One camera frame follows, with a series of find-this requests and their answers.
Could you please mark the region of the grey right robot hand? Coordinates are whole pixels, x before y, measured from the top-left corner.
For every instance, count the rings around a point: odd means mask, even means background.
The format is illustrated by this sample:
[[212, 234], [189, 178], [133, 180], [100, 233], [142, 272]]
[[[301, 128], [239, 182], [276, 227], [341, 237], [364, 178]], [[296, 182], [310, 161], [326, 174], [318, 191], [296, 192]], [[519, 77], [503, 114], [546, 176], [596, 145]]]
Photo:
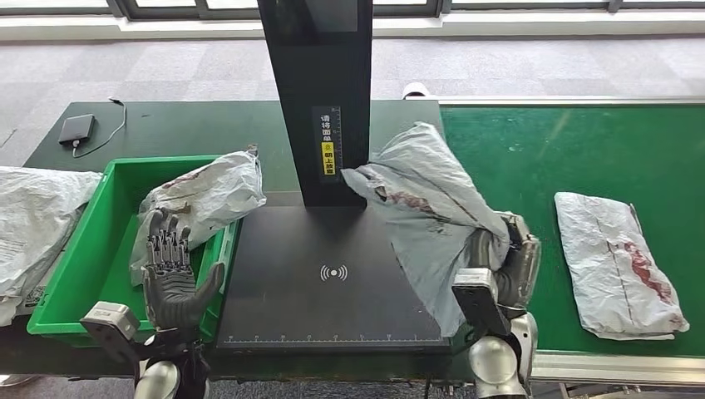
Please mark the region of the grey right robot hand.
[[[531, 299], [540, 267], [541, 242], [535, 237], [524, 218], [511, 212], [495, 213], [504, 222], [509, 234], [509, 247], [504, 262], [491, 272], [496, 287], [495, 301], [510, 308], [525, 308]], [[491, 254], [494, 235], [486, 229], [476, 229], [468, 239], [469, 268], [490, 268], [496, 256]]]

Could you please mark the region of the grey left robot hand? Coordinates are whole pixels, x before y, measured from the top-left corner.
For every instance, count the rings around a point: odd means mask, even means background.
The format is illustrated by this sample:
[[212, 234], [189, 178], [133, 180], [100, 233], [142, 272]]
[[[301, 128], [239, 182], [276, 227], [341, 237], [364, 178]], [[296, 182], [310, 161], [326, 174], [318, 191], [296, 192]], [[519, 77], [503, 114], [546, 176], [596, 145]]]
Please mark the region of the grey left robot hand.
[[162, 209], [156, 209], [145, 243], [145, 307], [157, 330], [196, 329], [224, 282], [225, 266], [218, 262], [201, 285], [196, 283], [190, 265], [190, 228], [179, 229], [178, 223], [176, 216], [166, 216]]

